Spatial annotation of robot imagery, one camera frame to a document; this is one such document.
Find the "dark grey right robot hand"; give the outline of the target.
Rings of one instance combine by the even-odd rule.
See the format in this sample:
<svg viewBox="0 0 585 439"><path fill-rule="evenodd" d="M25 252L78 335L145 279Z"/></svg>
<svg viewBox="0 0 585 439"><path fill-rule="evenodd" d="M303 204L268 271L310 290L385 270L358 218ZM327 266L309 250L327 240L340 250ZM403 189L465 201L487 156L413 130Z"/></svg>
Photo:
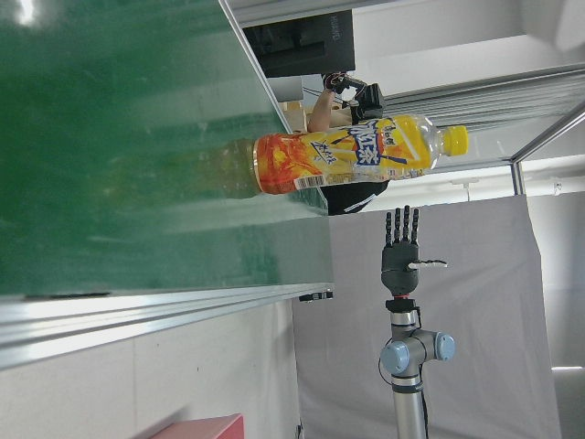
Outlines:
<svg viewBox="0 0 585 439"><path fill-rule="evenodd" d="M381 258L381 282L394 297L407 296L419 283L419 268L447 267L443 260L422 260L418 243L420 210L405 206L386 216L385 247Z"/></svg>

